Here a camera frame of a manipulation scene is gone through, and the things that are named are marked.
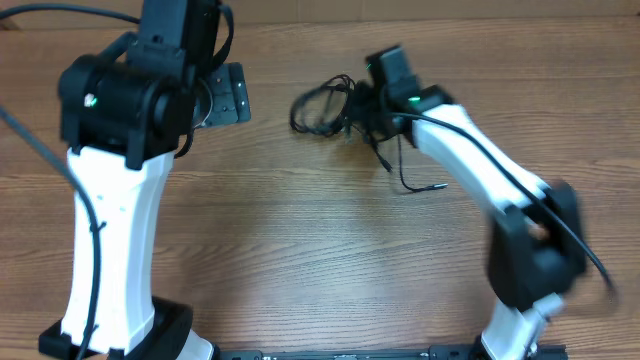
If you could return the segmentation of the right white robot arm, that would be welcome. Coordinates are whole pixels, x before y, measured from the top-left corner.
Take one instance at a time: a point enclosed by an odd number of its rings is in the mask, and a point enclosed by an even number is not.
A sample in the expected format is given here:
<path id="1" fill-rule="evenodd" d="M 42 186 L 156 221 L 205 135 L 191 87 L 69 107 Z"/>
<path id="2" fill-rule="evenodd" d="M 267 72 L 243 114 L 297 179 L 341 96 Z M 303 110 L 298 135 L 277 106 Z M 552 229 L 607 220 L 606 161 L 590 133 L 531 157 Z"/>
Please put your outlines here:
<path id="1" fill-rule="evenodd" d="M 440 163 L 485 212 L 491 226 L 487 277 L 496 295 L 489 324 L 472 345 L 432 347 L 433 359 L 565 359 L 540 337 L 586 270 L 574 190 L 550 186 L 506 156 L 441 87 L 423 87 L 404 49 L 366 58 L 370 81 L 354 104 L 369 135 L 405 137 Z"/>

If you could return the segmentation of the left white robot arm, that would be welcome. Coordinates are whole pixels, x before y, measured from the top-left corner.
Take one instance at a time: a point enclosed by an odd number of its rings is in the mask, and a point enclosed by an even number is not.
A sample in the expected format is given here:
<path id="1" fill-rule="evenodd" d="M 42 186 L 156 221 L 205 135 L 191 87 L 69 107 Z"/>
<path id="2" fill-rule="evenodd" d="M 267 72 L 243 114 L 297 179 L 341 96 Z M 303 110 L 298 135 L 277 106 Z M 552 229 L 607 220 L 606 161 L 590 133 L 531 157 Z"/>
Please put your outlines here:
<path id="1" fill-rule="evenodd" d="M 217 359 L 191 307 L 155 297 L 160 200 L 194 131 L 250 119 L 242 67 L 218 44 L 219 1 L 147 1 L 138 29 L 61 75 L 61 136 L 78 182 L 72 287 L 39 337 L 56 359 Z"/>

